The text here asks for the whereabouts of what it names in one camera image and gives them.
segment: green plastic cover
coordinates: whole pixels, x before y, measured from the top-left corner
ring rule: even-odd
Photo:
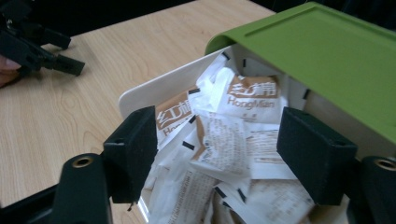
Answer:
[[[307,3],[215,36],[238,43],[396,144],[396,34]]]

